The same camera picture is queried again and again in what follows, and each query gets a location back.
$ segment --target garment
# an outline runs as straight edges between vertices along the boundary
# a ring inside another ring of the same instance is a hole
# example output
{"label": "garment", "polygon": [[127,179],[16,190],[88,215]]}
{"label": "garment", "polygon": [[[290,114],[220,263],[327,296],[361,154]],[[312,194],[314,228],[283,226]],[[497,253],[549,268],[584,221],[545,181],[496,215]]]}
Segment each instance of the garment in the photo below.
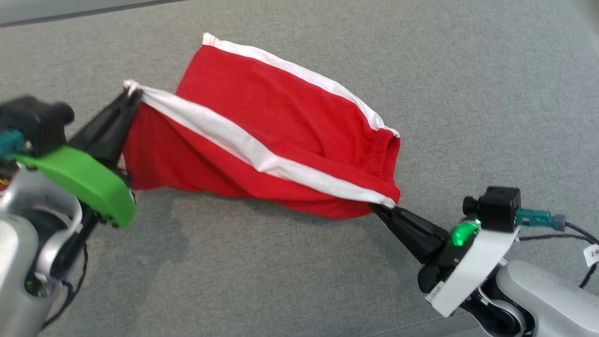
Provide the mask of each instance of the garment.
{"label": "garment", "polygon": [[123,151],[135,189],[207,190],[328,218],[393,207],[397,131],[339,83],[204,34],[176,94],[141,89]]}

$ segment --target green led indicator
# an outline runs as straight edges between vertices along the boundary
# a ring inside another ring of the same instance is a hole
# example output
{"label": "green led indicator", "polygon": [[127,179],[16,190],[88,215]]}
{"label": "green led indicator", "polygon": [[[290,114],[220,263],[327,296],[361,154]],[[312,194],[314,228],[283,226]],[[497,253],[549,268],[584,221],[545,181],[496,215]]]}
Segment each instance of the green led indicator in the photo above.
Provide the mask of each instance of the green led indicator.
{"label": "green led indicator", "polygon": [[477,219],[475,220],[475,222],[462,222],[461,224],[458,224],[453,229],[453,234],[451,236],[453,245],[456,247],[462,247],[466,243],[466,241],[468,241],[470,237],[472,237],[472,235],[478,233],[478,222],[480,221],[478,221]]}

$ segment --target gray fabric surface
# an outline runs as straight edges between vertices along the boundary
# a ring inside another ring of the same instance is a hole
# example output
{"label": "gray fabric surface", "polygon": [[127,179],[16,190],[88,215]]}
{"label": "gray fabric surface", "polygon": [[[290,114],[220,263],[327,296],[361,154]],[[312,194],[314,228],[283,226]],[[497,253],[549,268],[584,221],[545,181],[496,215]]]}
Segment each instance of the gray fabric surface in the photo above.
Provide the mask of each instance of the gray fabric surface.
{"label": "gray fabric surface", "polygon": [[[449,227],[463,196],[514,185],[525,206],[599,231],[599,57],[545,0],[203,0],[2,28],[0,99],[65,100],[72,134],[124,79],[175,90],[204,31],[338,80],[379,112],[402,137],[404,207]],[[170,189],[138,201],[129,229],[93,235],[82,292],[42,336],[432,337],[474,326],[464,312],[435,313],[419,265],[373,216],[335,222]],[[509,258],[577,282],[583,247],[522,243]]]}

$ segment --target red fabric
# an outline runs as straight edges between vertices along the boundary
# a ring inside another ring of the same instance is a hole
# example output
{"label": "red fabric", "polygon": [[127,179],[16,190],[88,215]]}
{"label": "red fabric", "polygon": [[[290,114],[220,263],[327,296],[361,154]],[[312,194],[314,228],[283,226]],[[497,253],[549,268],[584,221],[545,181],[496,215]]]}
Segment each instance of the red fabric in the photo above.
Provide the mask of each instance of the red fabric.
{"label": "red fabric", "polygon": [[[202,46],[176,95],[241,126],[270,151],[398,201],[400,140],[372,130],[349,100],[252,58]],[[272,200],[328,218],[370,213],[364,202],[256,171],[201,135],[142,104],[123,151],[135,189],[163,186]]]}

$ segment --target teal connector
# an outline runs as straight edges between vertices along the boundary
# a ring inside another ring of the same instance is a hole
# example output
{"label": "teal connector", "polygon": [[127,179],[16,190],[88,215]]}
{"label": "teal connector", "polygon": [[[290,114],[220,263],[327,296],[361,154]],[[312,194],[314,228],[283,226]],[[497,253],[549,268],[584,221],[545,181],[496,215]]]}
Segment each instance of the teal connector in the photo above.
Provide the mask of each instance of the teal connector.
{"label": "teal connector", "polygon": [[546,210],[534,210],[519,208],[516,210],[516,224],[518,226],[551,227],[558,231],[565,229],[565,215],[555,216]]}
{"label": "teal connector", "polygon": [[0,134],[0,159],[25,152],[23,134],[17,130],[7,130]]}

